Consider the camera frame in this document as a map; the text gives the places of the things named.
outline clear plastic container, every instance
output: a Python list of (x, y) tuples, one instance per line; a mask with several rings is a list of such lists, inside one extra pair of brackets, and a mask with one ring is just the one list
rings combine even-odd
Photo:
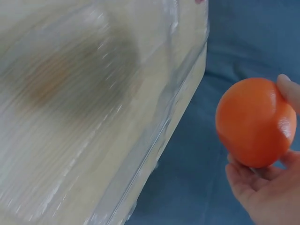
[(199, 57), (203, 74), (207, 7), (0, 3), (1, 224), (125, 222)]

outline fabric surface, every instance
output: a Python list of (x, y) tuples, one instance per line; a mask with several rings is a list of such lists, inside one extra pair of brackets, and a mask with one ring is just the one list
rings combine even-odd
[[(252, 225), (225, 177), (214, 124), (222, 94), (246, 77), (300, 83), (299, 0), (210, 0), (207, 69), (126, 225)], [(300, 150), (298, 129), (292, 148)]]

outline orange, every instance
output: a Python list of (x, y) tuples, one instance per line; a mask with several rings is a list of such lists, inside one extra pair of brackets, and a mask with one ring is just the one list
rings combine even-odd
[(296, 112), (274, 82), (248, 78), (231, 86), (216, 111), (218, 136), (243, 165), (273, 164), (289, 149), (296, 132)]

